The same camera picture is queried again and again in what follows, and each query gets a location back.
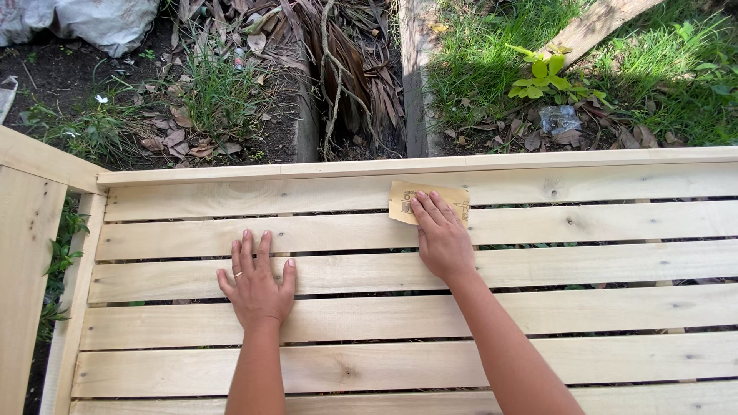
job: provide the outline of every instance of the forearm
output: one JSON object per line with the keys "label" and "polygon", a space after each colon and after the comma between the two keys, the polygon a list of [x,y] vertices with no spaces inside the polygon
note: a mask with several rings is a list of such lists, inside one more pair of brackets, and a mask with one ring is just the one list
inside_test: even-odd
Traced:
{"label": "forearm", "polygon": [[244,345],[228,393],[226,415],[284,413],[279,322],[274,320],[244,332]]}
{"label": "forearm", "polygon": [[474,336],[489,385],[505,415],[583,414],[478,274],[455,278],[449,288]]}

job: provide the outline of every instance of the wooden slat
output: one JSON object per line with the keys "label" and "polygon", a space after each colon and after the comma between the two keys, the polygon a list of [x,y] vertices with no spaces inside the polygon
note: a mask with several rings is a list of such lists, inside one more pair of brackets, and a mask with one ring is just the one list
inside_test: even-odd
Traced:
{"label": "wooden slat", "polygon": [[[471,210],[469,235],[473,244],[730,236],[738,234],[737,210],[734,200]],[[246,228],[255,236],[271,230],[273,252],[418,244],[416,226],[386,213],[107,224],[97,259],[229,255]]]}
{"label": "wooden slat", "polygon": [[[496,294],[527,335],[738,324],[738,285]],[[88,309],[82,350],[241,344],[229,303]],[[451,295],[297,300],[280,342],[471,336]]]}
{"label": "wooden slat", "polygon": [[106,220],[386,209],[394,179],[465,187],[473,205],[738,195],[738,163],[535,168],[112,188]]}
{"label": "wooden slat", "polygon": [[492,154],[404,160],[300,163],[282,165],[188,168],[101,173],[99,185],[109,187],[174,185],[236,180],[309,179],[313,177],[378,176],[451,171],[511,170],[518,168],[654,165],[696,162],[736,162],[738,148],[695,147],[620,151]]}
{"label": "wooden slat", "polygon": [[0,126],[0,165],[68,185],[81,193],[106,194],[97,174],[109,171],[10,128]]}
{"label": "wooden slat", "polygon": [[65,195],[64,184],[0,166],[0,414],[23,412]]}
{"label": "wooden slat", "polygon": [[87,295],[90,287],[94,252],[100,227],[103,225],[106,198],[95,193],[82,195],[78,213],[89,215],[86,223],[89,234],[79,232],[72,238],[69,252],[82,252],[82,258],[64,273],[64,293],[60,298],[60,310],[66,310],[66,321],[57,321],[46,366],[44,395],[41,398],[40,415],[66,415],[69,413],[69,394],[77,363]]}
{"label": "wooden slat", "polygon": [[[533,339],[564,383],[738,375],[738,332]],[[225,395],[238,349],[80,353],[73,397]],[[283,347],[286,393],[486,386],[471,341]]]}
{"label": "wooden slat", "polygon": [[[587,415],[734,415],[738,381],[572,388]],[[491,391],[287,397],[300,415],[501,415]],[[72,415],[223,415],[225,398],[80,400]]]}
{"label": "wooden slat", "polygon": [[[475,251],[489,287],[738,275],[738,240]],[[287,258],[273,258],[275,275]],[[446,289],[418,253],[296,257],[297,294]],[[231,260],[100,264],[89,302],[223,298],[215,271]]]}

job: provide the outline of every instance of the hand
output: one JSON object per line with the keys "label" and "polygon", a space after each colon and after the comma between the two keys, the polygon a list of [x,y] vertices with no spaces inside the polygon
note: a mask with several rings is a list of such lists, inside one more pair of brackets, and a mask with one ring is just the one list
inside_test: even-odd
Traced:
{"label": "hand", "polygon": [[478,275],[474,266],[472,239],[456,211],[437,192],[430,196],[419,191],[410,201],[418,219],[420,258],[433,275],[446,285],[470,275]]}
{"label": "hand", "polygon": [[290,258],[284,264],[282,285],[278,285],[269,266],[272,233],[267,230],[261,236],[255,260],[251,256],[253,244],[254,238],[248,229],[244,231],[243,241],[233,241],[235,287],[228,281],[226,270],[217,271],[218,285],[233,303],[233,311],[244,330],[270,323],[279,327],[292,309],[297,268],[294,259]]}

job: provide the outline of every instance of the finger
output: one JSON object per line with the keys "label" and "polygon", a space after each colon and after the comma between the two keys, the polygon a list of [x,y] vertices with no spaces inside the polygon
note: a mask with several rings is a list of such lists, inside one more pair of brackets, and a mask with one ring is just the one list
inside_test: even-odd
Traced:
{"label": "finger", "polygon": [[454,216],[454,221],[456,221],[456,224],[457,224],[457,225],[459,225],[459,227],[460,227],[461,229],[463,229],[463,230],[466,230],[466,228],[465,228],[465,227],[463,226],[463,222],[462,222],[462,221],[461,221],[461,219],[459,218],[459,214],[458,214],[458,213],[456,213],[456,209],[454,209],[454,208],[453,208],[453,207],[452,207],[451,205],[446,205],[446,206],[448,206],[448,207],[449,207],[449,209],[451,210],[451,213],[452,213],[452,214],[453,214],[453,216]]}
{"label": "finger", "polygon": [[418,246],[420,247],[421,253],[425,254],[428,252],[428,237],[420,225],[418,225]]}
{"label": "finger", "polygon": [[268,230],[264,231],[259,241],[259,248],[256,250],[256,263],[255,268],[257,270],[270,270],[269,266],[269,248],[272,247],[272,233]]}
{"label": "finger", "polygon": [[421,227],[427,230],[431,230],[434,227],[438,226],[435,223],[435,221],[430,217],[428,212],[426,212],[425,209],[423,209],[423,205],[421,205],[418,198],[413,197],[413,199],[410,200],[410,207],[413,209],[415,218],[418,220],[418,224]]}
{"label": "finger", "polygon": [[231,244],[231,270],[233,270],[233,278],[237,281],[243,270],[241,269],[241,241],[233,241]]}
{"label": "finger", "polygon": [[423,209],[433,218],[433,221],[438,224],[446,224],[448,221],[444,218],[441,211],[433,204],[433,201],[423,191],[418,191],[418,201],[423,205]]}
{"label": "finger", "polygon": [[231,295],[235,291],[235,287],[228,281],[226,270],[217,270],[215,271],[215,274],[218,276],[218,285],[220,286],[221,291],[230,299]]}
{"label": "finger", "polygon": [[297,267],[294,265],[294,258],[290,258],[284,263],[282,271],[282,287],[280,292],[284,292],[289,297],[294,295],[294,280],[297,277]]}
{"label": "finger", "polygon": [[244,237],[241,239],[241,270],[244,274],[254,272],[254,260],[251,256],[254,247],[254,234],[251,230],[244,230]]}
{"label": "finger", "polygon": [[456,222],[456,219],[454,219],[454,214],[452,213],[452,211],[454,210],[453,207],[447,204],[444,198],[442,198],[441,195],[438,194],[437,191],[430,192],[430,199],[433,201],[433,204],[441,212],[441,215],[443,215],[444,218],[446,218],[446,220],[449,223]]}

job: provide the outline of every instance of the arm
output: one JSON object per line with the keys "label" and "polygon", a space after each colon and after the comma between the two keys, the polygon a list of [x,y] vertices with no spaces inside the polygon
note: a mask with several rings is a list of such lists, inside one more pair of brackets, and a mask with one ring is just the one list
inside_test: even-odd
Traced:
{"label": "arm", "polygon": [[503,413],[584,415],[475,269],[472,240],[456,212],[435,191],[418,192],[411,205],[421,259],[451,289]]}
{"label": "arm", "polygon": [[231,247],[235,287],[225,270],[218,270],[218,284],[233,304],[244,328],[244,345],[233,374],[226,415],[284,414],[285,400],[279,360],[279,328],[292,309],[294,259],[284,264],[279,286],[269,266],[272,234],[266,231],[252,259],[253,235],[244,231],[242,241]]}

